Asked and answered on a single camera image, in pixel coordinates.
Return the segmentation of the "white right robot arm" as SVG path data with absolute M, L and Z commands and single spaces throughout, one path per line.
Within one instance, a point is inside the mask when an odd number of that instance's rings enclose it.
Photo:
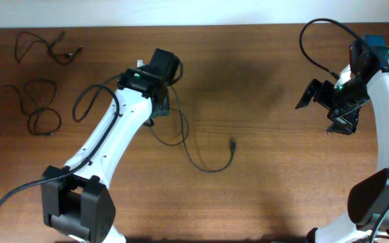
M 353 186 L 346 212 L 331 224 L 312 229 L 306 242 L 374 242 L 389 239 L 389 47 L 367 35 L 350 46 L 350 63 L 336 83 L 312 80 L 296 108 L 318 103 L 332 121 L 328 132 L 356 132 L 359 112 L 371 103 L 378 141 L 376 172 Z

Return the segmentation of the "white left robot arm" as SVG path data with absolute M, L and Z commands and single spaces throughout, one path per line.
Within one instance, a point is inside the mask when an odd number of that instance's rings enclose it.
M 146 65 L 120 74 L 113 100 L 82 148 L 62 168 L 48 166 L 43 221 L 79 242 L 125 242 L 109 194 L 113 173 L 137 130 L 163 104 L 173 71 Z

